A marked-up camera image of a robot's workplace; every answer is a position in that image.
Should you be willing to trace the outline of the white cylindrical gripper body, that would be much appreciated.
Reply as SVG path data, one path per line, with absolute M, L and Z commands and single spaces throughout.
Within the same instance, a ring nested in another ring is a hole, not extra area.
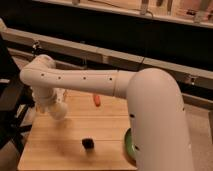
M 41 113 L 48 113 L 55 120 L 62 120 L 67 114 L 67 104 L 57 99 L 56 95 L 49 97 L 34 97 Z

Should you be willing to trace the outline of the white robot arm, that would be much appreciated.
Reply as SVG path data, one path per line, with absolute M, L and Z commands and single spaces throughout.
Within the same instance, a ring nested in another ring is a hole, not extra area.
M 20 72 L 35 102 L 57 119 L 65 108 L 59 88 L 97 93 L 127 101 L 132 146 L 138 171 L 194 171 L 191 140 L 181 90 L 166 71 L 60 70 L 39 55 Z

